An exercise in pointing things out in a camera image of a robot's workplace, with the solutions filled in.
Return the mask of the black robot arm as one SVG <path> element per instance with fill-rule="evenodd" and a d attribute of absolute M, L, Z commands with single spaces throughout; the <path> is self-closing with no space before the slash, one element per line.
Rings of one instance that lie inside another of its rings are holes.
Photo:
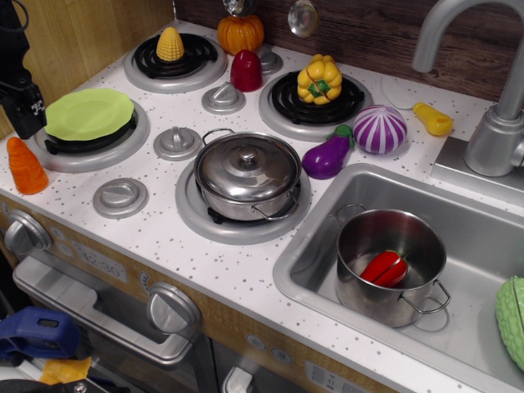
<path fill-rule="evenodd" d="M 29 22 L 20 21 L 17 7 L 29 17 L 22 2 L 1 2 L 1 106 L 18 137 L 28 140 L 47 124 L 47 118 L 42 93 L 24 66 Z"/>

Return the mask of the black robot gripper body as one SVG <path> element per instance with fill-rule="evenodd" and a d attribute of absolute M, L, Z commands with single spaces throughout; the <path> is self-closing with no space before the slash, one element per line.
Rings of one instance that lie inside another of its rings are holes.
<path fill-rule="evenodd" d="M 28 140 L 47 125 L 46 108 L 39 87 L 26 79 L 21 82 L 1 82 L 1 105 L 18 137 Z"/>

